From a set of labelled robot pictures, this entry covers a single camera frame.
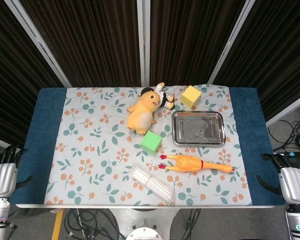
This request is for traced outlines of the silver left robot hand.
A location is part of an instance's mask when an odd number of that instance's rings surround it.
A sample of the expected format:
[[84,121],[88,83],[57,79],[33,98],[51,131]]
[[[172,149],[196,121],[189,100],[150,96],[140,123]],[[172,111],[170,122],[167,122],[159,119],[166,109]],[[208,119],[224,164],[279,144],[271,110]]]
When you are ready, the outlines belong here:
[[15,145],[10,145],[0,153],[0,198],[10,198],[16,189],[25,187],[33,179],[33,176],[29,176],[26,180],[17,182],[18,167],[28,149],[23,148],[18,153],[16,150]]

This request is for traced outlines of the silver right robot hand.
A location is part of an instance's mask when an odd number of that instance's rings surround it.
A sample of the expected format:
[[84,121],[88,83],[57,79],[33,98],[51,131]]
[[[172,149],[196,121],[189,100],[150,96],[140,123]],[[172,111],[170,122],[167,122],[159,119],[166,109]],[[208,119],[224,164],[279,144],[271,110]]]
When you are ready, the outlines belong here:
[[277,170],[279,187],[266,184],[261,176],[257,181],[266,190],[281,195],[286,203],[300,205],[300,168],[293,167],[288,158],[282,154],[262,154],[262,159],[271,161]]

